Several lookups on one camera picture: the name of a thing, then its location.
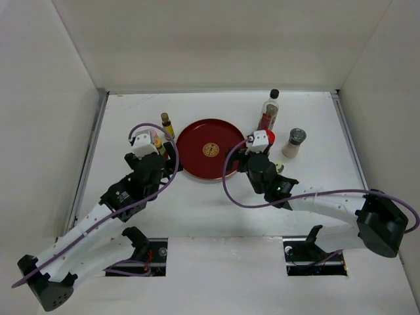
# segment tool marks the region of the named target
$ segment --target white enclosure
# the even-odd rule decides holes
[[[390,0],[53,0],[111,91],[340,89]]]

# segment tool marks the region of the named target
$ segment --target bottle cap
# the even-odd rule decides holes
[[[272,89],[270,92],[270,98],[273,98],[274,100],[278,98],[279,91],[277,89]]]
[[[162,118],[162,121],[169,121],[169,116],[168,116],[168,113],[162,113],[161,115],[160,115],[160,118]]]
[[[300,128],[293,128],[290,130],[290,137],[289,141],[290,143],[298,146],[306,139],[306,132],[303,129]]]
[[[162,140],[160,140],[160,138],[157,136],[154,139],[154,144],[156,148],[160,148],[162,146]]]

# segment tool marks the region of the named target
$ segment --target spice jar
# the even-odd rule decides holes
[[[301,143],[306,139],[306,132],[300,128],[293,128],[290,130],[289,141],[285,144],[282,149],[282,153],[285,157],[293,159],[297,152],[299,152],[299,148],[301,147]]]

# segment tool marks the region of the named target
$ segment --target glass bottle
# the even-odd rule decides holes
[[[278,113],[278,103],[277,98],[279,95],[279,91],[276,89],[272,89],[270,92],[270,98],[262,105],[262,111],[260,120],[258,123],[257,130],[272,130],[274,126],[274,122],[276,121],[277,113]]]

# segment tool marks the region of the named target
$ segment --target small yellow bottle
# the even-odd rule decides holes
[[[173,132],[172,123],[169,120],[169,116],[167,113],[162,113],[160,115],[162,118],[162,126],[163,128],[175,139],[175,133]]]

